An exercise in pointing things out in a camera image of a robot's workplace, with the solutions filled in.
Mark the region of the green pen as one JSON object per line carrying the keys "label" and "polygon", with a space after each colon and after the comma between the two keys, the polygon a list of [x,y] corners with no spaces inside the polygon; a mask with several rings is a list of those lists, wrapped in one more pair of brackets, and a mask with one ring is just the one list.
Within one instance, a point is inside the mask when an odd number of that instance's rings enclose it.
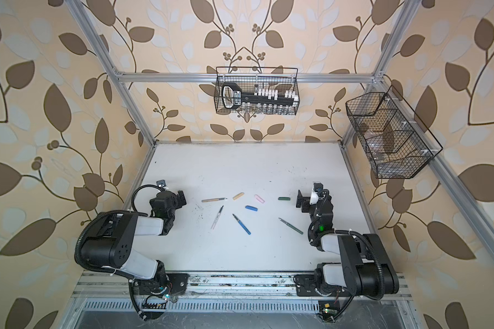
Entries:
{"label": "green pen", "polygon": [[293,231],[299,233],[299,234],[304,234],[302,230],[298,229],[296,226],[293,226],[291,223],[287,222],[285,219],[282,219],[279,217],[279,221],[284,223],[286,226],[291,228]]}

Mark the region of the pink pen cap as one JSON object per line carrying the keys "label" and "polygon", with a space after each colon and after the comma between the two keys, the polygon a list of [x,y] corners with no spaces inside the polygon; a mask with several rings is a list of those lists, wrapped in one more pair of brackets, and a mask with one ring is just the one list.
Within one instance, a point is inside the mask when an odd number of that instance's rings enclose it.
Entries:
{"label": "pink pen cap", "polygon": [[259,195],[257,195],[257,194],[255,194],[255,199],[256,199],[258,202],[262,203],[262,204],[264,204],[264,203],[265,203],[265,200],[264,200],[262,197],[260,197]]}

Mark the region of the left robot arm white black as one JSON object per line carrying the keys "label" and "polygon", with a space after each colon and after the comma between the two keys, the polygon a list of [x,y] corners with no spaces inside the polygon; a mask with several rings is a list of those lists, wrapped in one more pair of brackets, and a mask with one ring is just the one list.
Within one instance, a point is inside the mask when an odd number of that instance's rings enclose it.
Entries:
{"label": "left robot arm white black", "polygon": [[115,274],[134,280],[149,280],[164,287],[169,279],[160,260],[150,259],[133,248],[135,237],[166,236],[174,226],[175,212],[187,204],[183,191],[164,185],[144,185],[159,192],[150,200],[151,214],[137,211],[134,192],[130,211],[101,212],[89,222],[75,245],[75,262],[84,270]]}

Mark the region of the tan pen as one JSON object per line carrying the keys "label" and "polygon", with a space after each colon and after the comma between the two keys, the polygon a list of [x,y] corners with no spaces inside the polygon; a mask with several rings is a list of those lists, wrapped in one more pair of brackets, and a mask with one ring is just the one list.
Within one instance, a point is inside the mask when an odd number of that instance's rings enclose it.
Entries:
{"label": "tan pen", "polygon": [[203,202],[203,203],[220,202],[220,201],[226,201],[226,200],[228,200],[227,197],[217,197],[217,198],[205,199],[205,200],[202,200],[201,202]]}

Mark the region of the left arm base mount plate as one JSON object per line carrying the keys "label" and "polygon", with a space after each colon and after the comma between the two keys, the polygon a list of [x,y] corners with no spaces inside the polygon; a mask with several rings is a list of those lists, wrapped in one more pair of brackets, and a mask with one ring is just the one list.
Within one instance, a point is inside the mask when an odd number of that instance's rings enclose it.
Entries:
{"label": "left arm base mount plate", "polygon": [[189,274],[187,273],[167,273],[150,280],[136,279],[132,283],[132,290],[138,296],[184,294],[188,287]]}

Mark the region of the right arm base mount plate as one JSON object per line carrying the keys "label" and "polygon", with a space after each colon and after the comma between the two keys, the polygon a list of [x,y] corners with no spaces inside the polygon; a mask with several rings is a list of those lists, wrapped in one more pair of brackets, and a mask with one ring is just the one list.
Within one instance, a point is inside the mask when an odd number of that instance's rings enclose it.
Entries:
{"label": "right arm base mount plate", "polygon": [[313,274],[297,274],[293,277],[296,294],[299,297],[349,297],[351,294],[339,286],[320,288]]}

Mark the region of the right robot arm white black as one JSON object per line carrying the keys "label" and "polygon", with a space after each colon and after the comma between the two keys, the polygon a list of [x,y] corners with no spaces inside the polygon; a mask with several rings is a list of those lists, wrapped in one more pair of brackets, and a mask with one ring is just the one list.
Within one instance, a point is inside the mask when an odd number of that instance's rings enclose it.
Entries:
{"label": "right robot arm white black", "polygon": [[398,275],[377,234],[336,229],[333,224],[332,196],[316,185],[310,197],[300,191],[296,207],[310,216],[307,238],[321,252],[340,258],[337,263],[319,263],[314,272],[293,278],[300,297],[334,296],[345,292],[380,300],[399,292]]}

